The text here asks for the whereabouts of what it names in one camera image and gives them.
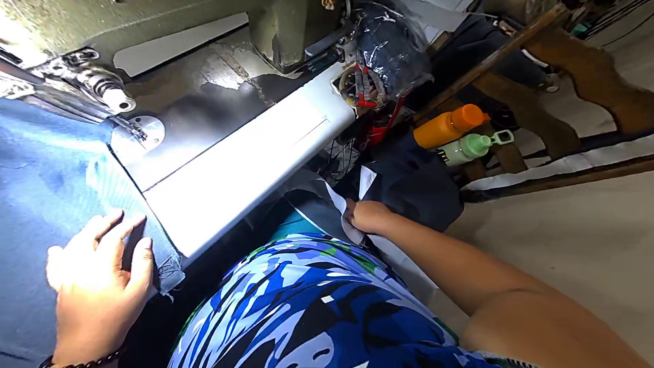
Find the white fabric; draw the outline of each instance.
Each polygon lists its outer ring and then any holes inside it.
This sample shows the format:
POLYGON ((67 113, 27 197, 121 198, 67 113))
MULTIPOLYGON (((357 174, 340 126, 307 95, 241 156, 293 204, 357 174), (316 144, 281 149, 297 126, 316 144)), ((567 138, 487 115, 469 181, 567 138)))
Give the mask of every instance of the white fabric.
POLYGON ((560 158, 545 166, 531 168, 518 174, 500 174, 485 177, 467 184, 463 189, 485 191, 487 189, 509 187, 527 180, 569 174, 649 155, 654 155, 654 135, 560 158))

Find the electrical wire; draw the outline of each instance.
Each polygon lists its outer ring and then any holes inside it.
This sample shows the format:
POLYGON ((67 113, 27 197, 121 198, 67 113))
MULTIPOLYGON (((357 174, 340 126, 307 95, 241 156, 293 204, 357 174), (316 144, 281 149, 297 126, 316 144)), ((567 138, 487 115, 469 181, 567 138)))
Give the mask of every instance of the electrical wire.
POLYGON ((633 31, 637 30, 640 26, 642 26, 643 24, 645 24, 645 23, 646 23, 648 20, 650 20, 653 16, 654 16, 654 13, 650 14, 647 18, 645 18, 645 20, 643 20, 642 22, 640 22, 636 27, 633 27, 629 32, 625 33, 624 35, 622 35, 622 36, 620 36, 620 37, 618 37, 618 38, 616 38, 616 39, 614 39, 613 41, 611 41, 611 42, 609 42, 609 43, 605 43, 605 44, 603 44, 602 47, 608 46, 608 45, 610 45, 610 44, 612 44, 612 43, 614 43, 614 42, 616 42, 616 41, 618 41, 618 40, 621 40, 621 39, 625 38, 627 35, 630 35, 633 31))

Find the dark blue fabric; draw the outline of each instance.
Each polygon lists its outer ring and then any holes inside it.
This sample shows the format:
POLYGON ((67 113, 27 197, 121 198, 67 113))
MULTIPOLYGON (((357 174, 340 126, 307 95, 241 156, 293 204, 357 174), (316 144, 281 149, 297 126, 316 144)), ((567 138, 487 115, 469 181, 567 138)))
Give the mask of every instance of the dark blue fabric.
POLYGON ((364 200, 436 231, 445 231, 463 212, 457 185, 435 153, 420 147, 412 132, 383 147, 366 166, 377 177, 364 200))
POLYGON ((84 124, 0 98, 0 367, 34 367, 52 353, 56 294, 46 251, 64 246, 93 215, 123 208, 147 222, 128 241, 153 239, 166 294, 183 278, 181 257, 107 142, 111 126, 84 124))

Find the left hand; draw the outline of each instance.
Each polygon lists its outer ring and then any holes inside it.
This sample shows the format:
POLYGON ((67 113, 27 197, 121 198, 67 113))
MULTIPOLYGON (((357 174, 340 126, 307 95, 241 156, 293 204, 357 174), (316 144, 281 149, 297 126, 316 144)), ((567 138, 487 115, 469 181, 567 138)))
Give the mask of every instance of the left hand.
POLYGON ((152 285, 152 240, 141 239, 131 272, 122 270, 123 239, 145 219, 132 217, 109 230, 122 214, 94 216, 66 248, 48 249, 48 283, 58 293, 56 365, 113 353, 143 310, 152 285))

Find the blue fabric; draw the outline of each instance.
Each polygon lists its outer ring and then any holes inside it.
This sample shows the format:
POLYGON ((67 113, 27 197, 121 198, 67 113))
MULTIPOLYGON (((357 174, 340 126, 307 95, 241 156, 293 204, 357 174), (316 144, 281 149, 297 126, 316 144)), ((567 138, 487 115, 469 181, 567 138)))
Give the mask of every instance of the blue fabric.
POLYGON ((252 252, 192 317, 169 367, 492 367, 380 260, 324 234, 252 252))
POLYGON ((111 126, 0 98, 0 367, 34 367, 52 354, 56 293, 45 278, 46 251, 66 245, 93 215, 145 213, 132 238, 153 239, 159 290, 184 278, 180 255, 109 151, 110 134, 111 126))

